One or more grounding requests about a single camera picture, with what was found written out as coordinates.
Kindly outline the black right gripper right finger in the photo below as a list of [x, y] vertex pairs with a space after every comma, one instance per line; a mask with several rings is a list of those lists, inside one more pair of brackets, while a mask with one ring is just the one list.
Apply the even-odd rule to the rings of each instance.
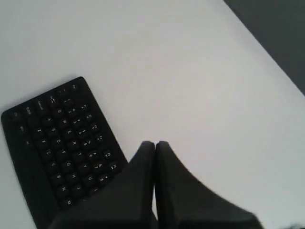
[[261, 229], [251, 212], [202, 184], [176, 156], [168, 142], [155, 150], [155, 197], [161, 229]]

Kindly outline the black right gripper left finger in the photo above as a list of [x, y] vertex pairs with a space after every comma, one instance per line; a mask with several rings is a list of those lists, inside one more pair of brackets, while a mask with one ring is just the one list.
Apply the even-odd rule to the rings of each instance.
[[156, 229], [152, 210], [155, 145], [143, 141], [103, 190], [59, 214], [51, 229]]

